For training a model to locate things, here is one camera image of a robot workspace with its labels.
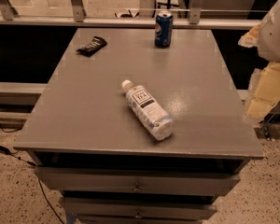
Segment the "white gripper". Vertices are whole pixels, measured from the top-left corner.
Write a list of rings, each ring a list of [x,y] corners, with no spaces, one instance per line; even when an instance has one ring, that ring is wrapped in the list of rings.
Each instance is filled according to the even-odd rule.
[[[280,101],[280,0],[265,15],[261,24],[241,36],[238,45],[258,47],[259,56],[270,61],[263,70],[255,69],[252,73],[245,99],[243,121],[257,124]]]

